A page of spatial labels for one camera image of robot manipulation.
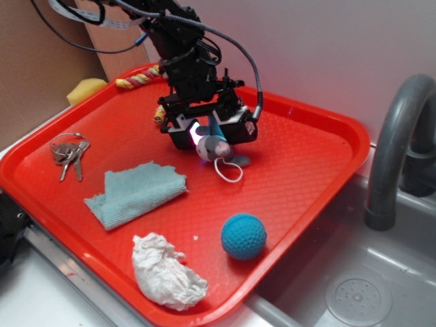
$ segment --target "key ring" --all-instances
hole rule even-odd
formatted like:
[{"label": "key ring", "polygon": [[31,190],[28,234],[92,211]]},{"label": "key ring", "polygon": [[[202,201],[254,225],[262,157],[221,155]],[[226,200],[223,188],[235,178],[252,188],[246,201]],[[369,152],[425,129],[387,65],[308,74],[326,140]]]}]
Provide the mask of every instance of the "key ring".
[{"label": "key ring", "polygon": [[53,143],[56,139],[61,138],[63,136],[75,136],[77,138],[83,138],[85,141],[89,142],[88,138],[85,135],[83,135],[82,133],[76,132],[76,133],[64,133],[64,134],[60,134],[60,135],[56,136],[55,138],[53,138],[51,140],[51,142],[50,142],[50,150],[55,155],[64,155],[64,153],[57,152],[57,150],[55,149],[56,145]]}]

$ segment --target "gray cable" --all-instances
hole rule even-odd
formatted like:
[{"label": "gray cable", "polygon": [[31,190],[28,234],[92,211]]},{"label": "gray cable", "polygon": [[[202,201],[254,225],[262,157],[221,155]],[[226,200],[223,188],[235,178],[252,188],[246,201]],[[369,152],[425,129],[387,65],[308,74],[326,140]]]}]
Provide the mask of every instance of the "gray cable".
[{"label": "gray cable", "polygon": [[192,20],[192,19],[187,19],[187,18],[183,18],[180,16],[175,16],[173,14],[158,14],[158,13],[154,13],[154,12],[144,12],[144,11],[139,10],[139,9],[135,8],[134,6],[129,5],[121,0],[114,0],[114,2],[116,4],[118,4],[120,7],[123,7],[124,9],[129,10],[130,12],[133,12],[134,14],[137,14],[140,16],[145,16],[145,17],[149,17],[149,18],[156,18],[156,19],[174,20],[174,21],[186,24],[186,25],[191,25],[191,26],[197,27],[197,28],[204,30],[204,31],[211,32],[212,34],[215,34],[215,35],[229,41],[231,44],[233,44],[235,47],[237,47],[244,54],[244,56],[248,59],[248,61],[250,62],[251,66],[253,68],[254,78],[255,78],[255,82],[256,82],[256,88],[258,90],[258,104],[254,110],[253,119],[255,119],[255,120],[259,119],[260,113],[262,111],[263,103],[264,103],[264,96],[262,93],[262,87],[260,85],[260,77],[259,77],[258,67],[256,66],[253,58],[251,58],[250,54],[236,40],[233,40],[231,37],[227,36],[226,34],[223,34],[220,31],[217,31],[216,29],[213,29],[212,27],[209,27],[208,25],[205,25],[201,22],[197,22],[197,21]]}]

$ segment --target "keys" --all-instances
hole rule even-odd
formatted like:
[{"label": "keys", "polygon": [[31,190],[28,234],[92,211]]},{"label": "keys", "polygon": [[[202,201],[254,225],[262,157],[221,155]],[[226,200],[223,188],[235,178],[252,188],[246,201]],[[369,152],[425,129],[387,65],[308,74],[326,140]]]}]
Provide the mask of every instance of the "keys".
[{"label": "keys", "polygon": [[80,158],[89,147],[88,141],[82,141],[79,144],[74,143],[60,143],[53,148],[54,160],[57,165],[62,165],[62,173],[59,181],[63,181],[71,162],[74,166],[74,171],[77,180],[82,180],[82,165]]},{"label": "keys", "polygon": [[79,182],[82,180],[82,164],[80,163],[80,158],[82,157],[88,146],[88,141],[80,142],[76,150],[76,157],[73,160],[74,172],[76,172],[76,176]]}]

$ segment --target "tissue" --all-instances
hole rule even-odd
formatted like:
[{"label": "tissue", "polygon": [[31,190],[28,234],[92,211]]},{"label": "tissue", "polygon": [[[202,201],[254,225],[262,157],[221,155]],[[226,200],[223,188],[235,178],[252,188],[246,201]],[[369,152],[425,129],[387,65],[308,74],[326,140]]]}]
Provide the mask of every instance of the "tissue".
[{"label": "tissue", "polygon": [[185,254],[176,252],[165,237],[156,233],[134,236],[134,244],[136,281],[149,300],[184,311],[206,296],[208,282],[178,261]]}]

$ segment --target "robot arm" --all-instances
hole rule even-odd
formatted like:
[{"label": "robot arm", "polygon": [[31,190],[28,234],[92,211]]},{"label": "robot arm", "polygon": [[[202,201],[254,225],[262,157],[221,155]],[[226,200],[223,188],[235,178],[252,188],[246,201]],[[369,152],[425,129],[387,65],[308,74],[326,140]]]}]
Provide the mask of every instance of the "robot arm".
[{"label": "robot arm", "polygon": [[[161,57],[159,67],[167,74],[170,86],[170,94],[158,101],[166,111],[161,131],[170,134],[176,148],[195,148],[190,129],[200,116],[213,115],[229,144],[256,140],[262,91],[253,60],[237,42],[203,25],[192,8],[182,7],[175,0],[93,1],[99,5],[119,6],[131,19],[146,17],[140,27],[148,34]],[[244,85],[242,80],[230,79],[227,69],[225,76],[218,79],[216,65],[221,61],[221,52],[215,43],[205,37],[204,30],[225,37],[243,50],[250,60],[258,84],[258,105],[254,113],[247,109],[235,92],[235,88]]]}]

